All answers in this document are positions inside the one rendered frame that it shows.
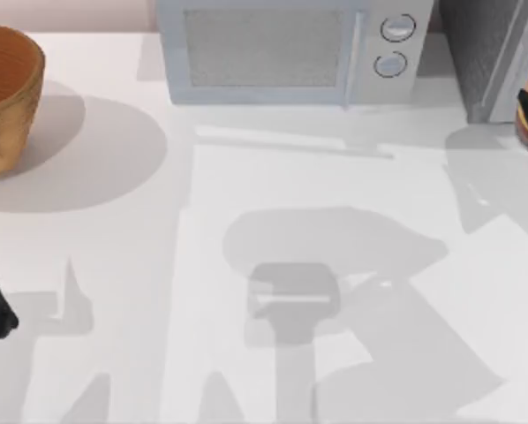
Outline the microwave oven door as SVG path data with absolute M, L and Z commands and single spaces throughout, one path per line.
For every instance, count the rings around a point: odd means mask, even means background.
M 175 104 L 340 104 L 351 0 L 156 0 Z

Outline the round microwave knob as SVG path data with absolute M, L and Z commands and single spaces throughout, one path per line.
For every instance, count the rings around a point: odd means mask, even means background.
M 400 51 L 394 50 L 374 59 L 373 70 L 383 79 L 393 79 L 402 75 L 408 67 L 408 58 Z
M 381 23 L 380 34 L 384 40 L 400 43 L 413 36 L 417 28 L 416 20 L 407 13 L 385 18 Z

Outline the pale microwave oven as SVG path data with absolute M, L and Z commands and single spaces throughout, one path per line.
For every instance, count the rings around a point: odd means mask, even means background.
M 434 0 L 351 0 L 362 13 L 358 66 L 353 105 L 395 104 L 408 101 L 415 85 Z M 417 22 L 411 38 L 400 43 L 384 40 L 380 34 L 385 18 L 410 14 Z M 407 70 L 397 78 L 383 79 L 373 70 L 374 59 L 391 51 L 408 58 Z

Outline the grey cabinet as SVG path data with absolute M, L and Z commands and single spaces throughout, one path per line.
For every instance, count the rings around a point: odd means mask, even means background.
M 528 0 L 440 0 L 440 13 L 467 120 L 514 122 L 528 80 Z

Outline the brown woven basket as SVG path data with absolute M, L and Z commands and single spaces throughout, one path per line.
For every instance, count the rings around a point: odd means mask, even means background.
M 0 175 L 18 164 L 26 146 L 45 64 L 45 54 L 32 38 L 0 26 Z

